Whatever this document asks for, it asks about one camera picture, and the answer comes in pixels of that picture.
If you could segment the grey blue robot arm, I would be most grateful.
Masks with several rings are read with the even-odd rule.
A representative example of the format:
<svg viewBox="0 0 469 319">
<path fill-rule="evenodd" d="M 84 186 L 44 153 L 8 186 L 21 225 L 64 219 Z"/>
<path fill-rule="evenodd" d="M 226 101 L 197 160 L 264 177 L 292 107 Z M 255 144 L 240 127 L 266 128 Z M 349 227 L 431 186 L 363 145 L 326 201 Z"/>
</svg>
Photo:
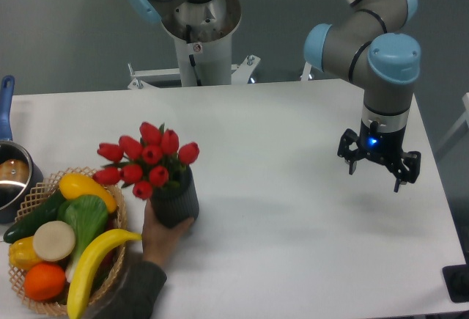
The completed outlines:
<svg viewBox="0 0 469 319">
<path fill-rule="evenodd" d="M 421 166 L 419 151 L 402 149 L 421 47 L 400 30 L 415 15 L 418 0 L 346 1 L 353 14 L 341 26 L 316 25 L 304 43 L 304 59 L 363 90 L 360 131 L 347 129 L 337 154 L 350 174 L 362 159 L 384 166 L 398 191 L 416 182 Z"/>
</svg>

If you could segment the person's hand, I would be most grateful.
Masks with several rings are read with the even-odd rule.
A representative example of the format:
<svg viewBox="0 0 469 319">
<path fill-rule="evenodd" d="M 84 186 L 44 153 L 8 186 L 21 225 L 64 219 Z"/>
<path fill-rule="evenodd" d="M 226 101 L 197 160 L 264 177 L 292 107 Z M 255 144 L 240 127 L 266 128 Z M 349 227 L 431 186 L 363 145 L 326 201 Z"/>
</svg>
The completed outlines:
<svg viewBox="0 0 469 319">
<path fill-rule="evenodd" d="M 163 268 L 169 261 L 181 237 L 195 222 L 187 218 L 172 228 L 167 228 L 157 219 L 151 201 L 146 201 L 142 227 L 142 259 Z"/>
</svg>

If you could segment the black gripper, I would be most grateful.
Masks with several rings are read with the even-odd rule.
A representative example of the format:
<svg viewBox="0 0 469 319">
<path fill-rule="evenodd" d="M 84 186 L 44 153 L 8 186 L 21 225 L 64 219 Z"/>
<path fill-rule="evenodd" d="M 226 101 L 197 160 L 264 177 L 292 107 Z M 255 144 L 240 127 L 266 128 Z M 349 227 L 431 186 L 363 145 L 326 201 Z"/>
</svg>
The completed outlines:
<svg viewBox="0 0 469 319">
<path fill-rule="evenodd" d="M 395 177 L 394 192 L 400 186 L 415 183 L 420 174 L 421 153 L 404 152 L 402 142 L 407 115 L 364 114 L 359 134 L 348 128 L 341 136 L 337 155 L 349 166 L 348 173 L 355 173 L 362 159 L 388 167 Z"/>
</svg>

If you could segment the dark grey sleeved forearm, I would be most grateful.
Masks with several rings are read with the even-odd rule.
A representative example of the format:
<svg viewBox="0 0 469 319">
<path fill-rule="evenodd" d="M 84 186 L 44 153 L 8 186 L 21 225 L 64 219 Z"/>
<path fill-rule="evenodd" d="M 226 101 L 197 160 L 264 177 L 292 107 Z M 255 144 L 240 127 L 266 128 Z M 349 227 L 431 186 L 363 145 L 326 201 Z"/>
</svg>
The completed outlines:
<svg viewBox="0 0 469 319">
<path fill-rule="evenodd" d="M 166 280 L 166 273 L 154 263 L 141 261 L 132 265 L 122 287 L 94 318 L 151 318 Z"/>
</svg>

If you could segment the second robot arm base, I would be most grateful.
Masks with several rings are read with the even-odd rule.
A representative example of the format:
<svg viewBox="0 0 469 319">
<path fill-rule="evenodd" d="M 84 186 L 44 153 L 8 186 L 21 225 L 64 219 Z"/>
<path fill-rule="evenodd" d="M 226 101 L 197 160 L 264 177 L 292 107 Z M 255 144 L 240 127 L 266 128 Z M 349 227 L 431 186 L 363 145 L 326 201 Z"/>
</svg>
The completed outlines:
<svg viewBox="0 0 469 319">
<path fill-rule="evenodd" d="M 187 43 L 209 43 L 235 32 L 241 20 L 239 0 L 128 0 L 148 23 Z"/>
</svg>

